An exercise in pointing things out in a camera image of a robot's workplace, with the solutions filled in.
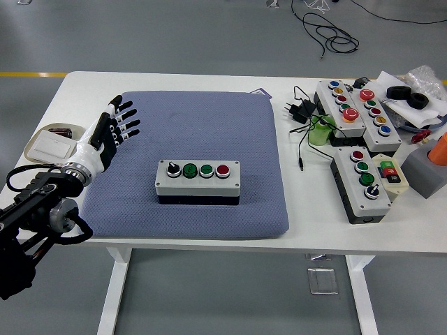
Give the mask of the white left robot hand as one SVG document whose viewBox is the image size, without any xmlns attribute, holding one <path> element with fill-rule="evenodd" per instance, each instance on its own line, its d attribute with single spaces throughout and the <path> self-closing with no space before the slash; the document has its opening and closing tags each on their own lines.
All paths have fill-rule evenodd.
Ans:
<svg viewBox="0 0 447 335">
<path fill-rule="evenodd" d="M 136 128 L 139 119 L 132 120 L 137 110 L 132 102 L 122 101 L 121 95 L 113 98 L 99 118 L 85 131 L 78 140 L 76 152 L 63 165 L 62 170 L 77 174 L 88 184 L 93 178 L 106 171 L 117 148 L 130 137 L 139 134 Z"/>
</svg>

